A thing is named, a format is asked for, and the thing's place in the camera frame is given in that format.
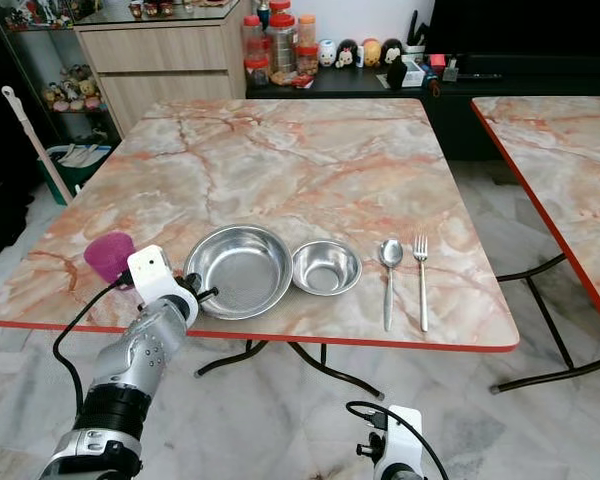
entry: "stainless steel bowl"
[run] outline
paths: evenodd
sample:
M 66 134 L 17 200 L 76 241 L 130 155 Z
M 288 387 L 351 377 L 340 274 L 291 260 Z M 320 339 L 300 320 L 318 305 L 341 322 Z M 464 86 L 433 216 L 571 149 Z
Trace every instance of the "stainless steel bowl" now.
M 293 283 L 314 295 L 346 292 L 361 274 L 360 258 L 342 242 L 316 240 L 293 254 Z
M 266 312 L 289 288 L 289 249 L 274 233 L 257 225 L 230 225 L 202 239 L 184 265 L 197 272 L 202 290 L 218 287 L 218 295 L 202 302 L 212 317 L 242 320 Z

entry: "metal fork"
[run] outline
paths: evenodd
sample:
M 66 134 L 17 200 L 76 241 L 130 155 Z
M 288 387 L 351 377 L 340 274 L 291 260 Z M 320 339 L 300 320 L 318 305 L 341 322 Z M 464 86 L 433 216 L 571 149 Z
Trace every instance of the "metal fork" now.
M 420 330 L 426 332 L 429 330 L 429 321 L 427 318 L 427 287 L 424 282 L 424 262 L 427 259 L 427 236 L 416 235 L 413 241 L 413 258 L 418 261 L 420 266 Z

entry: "white wall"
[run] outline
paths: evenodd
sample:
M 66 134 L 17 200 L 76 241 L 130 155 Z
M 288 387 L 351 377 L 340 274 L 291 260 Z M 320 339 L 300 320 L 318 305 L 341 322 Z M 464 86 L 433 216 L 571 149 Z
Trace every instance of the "white wall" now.
M 411 15 L 418 10 L 418 24 L 429 23 L 434 0 L 291 0 L 294 15 L 316 15 L 317 40 L 345 38 L 362 42 L 377 38 L 406 41 Z

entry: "white marble floor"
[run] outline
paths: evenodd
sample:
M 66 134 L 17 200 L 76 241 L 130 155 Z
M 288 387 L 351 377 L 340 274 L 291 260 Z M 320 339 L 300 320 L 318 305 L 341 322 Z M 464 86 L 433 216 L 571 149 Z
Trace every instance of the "white marble floor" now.
M 558 253 L 519 186 L 498 186 L 506 167 L 453 164 L 463 198 L 498 274 L 536 265 Z M 0 255 L 0 284 L 60 208 L 40 190 L 30 224 Z M 600 317 L 570 267 L 538 278 L 576 361 L 600 357 Z M 521 282 L 503 285 L 521 333 L 510 354 L 334 346 L 329 363 L 355 373 L 392 403 L 422 411 L 424 433 L 454 479 L 600 479 L 600 372 L 497 396 L 499 380 L 562 367 L 546 326 Z M 54 361 L 57 335 L 26 338 L 0 330 L 0 479 L 35 477 L 71 427 L 73 390 Z M 90 381 L 97 351 L 111 335 L 76 333 L 65 348 Z M 304 364 L 285 344 L 194 379 L 208 361 L 238 353 L 242 342 L 193 339 L 170 365 L 143 434 L 152 479 L 368 480 L 371 462 L 355 446 L 369 429 L 348 414 L 349 400 L 372 398 Z M 317 346 L 308 346 L 317 353 Z M 439 478 L 424 460 L 431 478 Z

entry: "red lid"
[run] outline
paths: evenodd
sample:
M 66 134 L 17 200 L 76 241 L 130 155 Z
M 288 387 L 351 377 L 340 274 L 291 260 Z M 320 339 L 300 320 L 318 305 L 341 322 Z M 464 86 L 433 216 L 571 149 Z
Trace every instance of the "red lid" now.
M 257 27 L 260 25 L 260 19 L 257 15 L 247 15 L 244 17 L 244 25 L 247 27 Z
M 318 44 L 312 45 L 310 47 L 296 47 L 296 53 L 298 55 L 317 55 L 318 54 Z
M 288 13 L 276 13 L 275 15 L 271 15 L 271 19 L 269 20 L 269 26 L 277 28 L 293 27 L 294 23 L 296 23 L 296 19 Z
M 267 57 L 261 58 L 259 60 L 245 60 L 244 66 L 247 68 L 264 68 L 269 65 L 269 60 Z
M 284 10 L 285 8 L 291 8 L 291 0 L 271 0 L 269 2 L 269 8 L 271 10 Z

